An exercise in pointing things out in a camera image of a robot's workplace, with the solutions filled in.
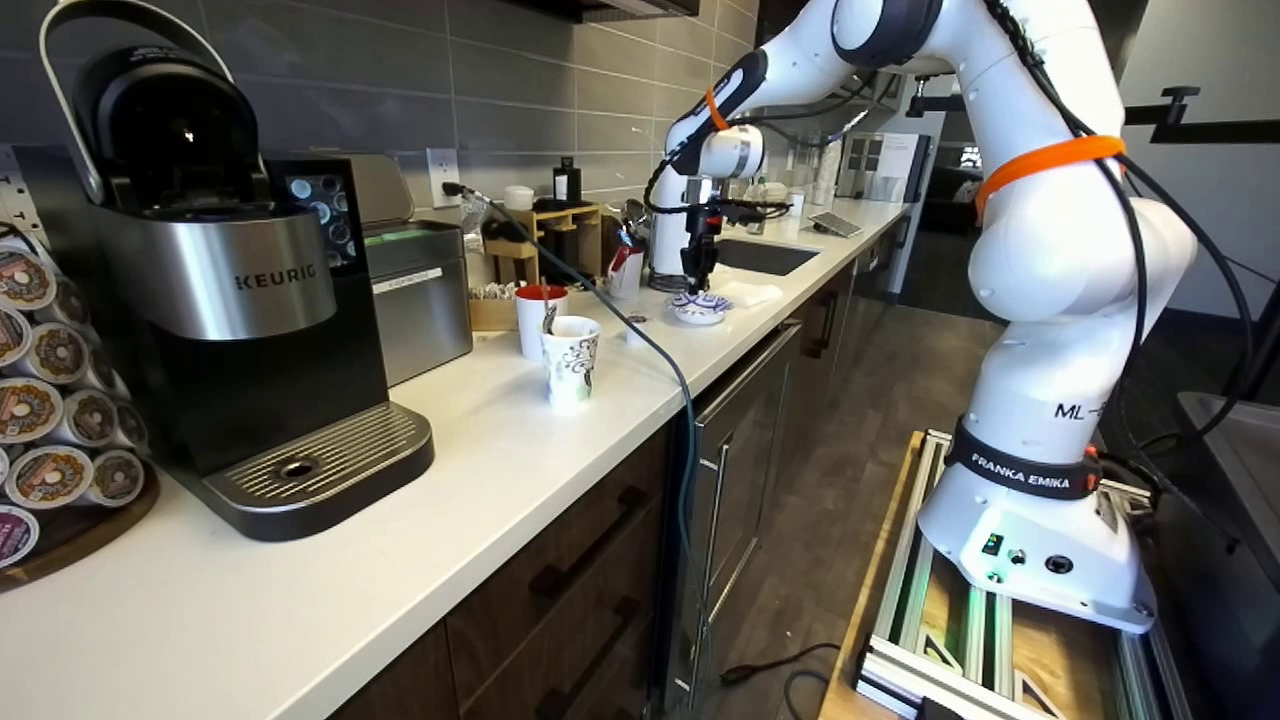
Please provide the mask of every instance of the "cabinet door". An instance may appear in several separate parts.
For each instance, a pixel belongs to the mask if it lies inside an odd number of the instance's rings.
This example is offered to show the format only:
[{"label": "cabinet door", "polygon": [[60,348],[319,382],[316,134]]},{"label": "cabinet door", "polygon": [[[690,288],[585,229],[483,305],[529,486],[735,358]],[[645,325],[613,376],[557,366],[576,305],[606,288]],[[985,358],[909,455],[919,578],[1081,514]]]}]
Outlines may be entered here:
[{"label": "cabinet door", "polygon": [[446,629],[422,638],[333,720],[448,720],[457,718]]}]

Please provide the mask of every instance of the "kitchen counter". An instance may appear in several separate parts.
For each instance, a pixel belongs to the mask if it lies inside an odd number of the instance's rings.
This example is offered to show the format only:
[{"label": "kitchen counter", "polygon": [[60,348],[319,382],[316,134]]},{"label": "kitchen counter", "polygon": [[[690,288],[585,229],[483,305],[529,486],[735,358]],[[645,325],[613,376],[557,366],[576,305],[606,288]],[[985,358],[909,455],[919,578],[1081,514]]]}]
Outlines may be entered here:
[{"label": "kitchen counter", "polygon": [[[811,248],[794,278],[718,268],[735,309],[685,329],[645,291],[652,339],[691,394],[731,368],[768,329],[890,234],[901,205],[831,205],[860,224],[815,237],[771,220],[763,237]],[[591,299],[567,314],[606,325],[597,396],[554,407],[512,335],[393,394],[432,421],[436,464],[333,531],[257,543],[167,486],[157,510],[104,553],[0,596],[0,718],[17,720],[230,720],[327,718],[417,638],[448,616],[613,464],[680,412],[652,348],[630,348]]]}]

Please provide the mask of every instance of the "coffee maker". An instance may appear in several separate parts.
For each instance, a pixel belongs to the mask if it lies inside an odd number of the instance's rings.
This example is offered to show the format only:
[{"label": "coffee maker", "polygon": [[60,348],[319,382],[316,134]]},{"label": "coffee maker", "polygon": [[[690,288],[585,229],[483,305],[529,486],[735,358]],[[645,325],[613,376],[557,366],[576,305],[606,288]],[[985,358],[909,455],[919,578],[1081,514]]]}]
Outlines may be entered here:
[{"label": "coffee maker", "polygon": [[[167,45],[104,54],[66,97],[49,36],[84,21]],[[353,167],[265,160],[230,64],[164,7],[66,0],[42,61],[89,194],[54,257],[157,464],[257,540],[333,527],[417,479],[432,430],[387,402]]]}]

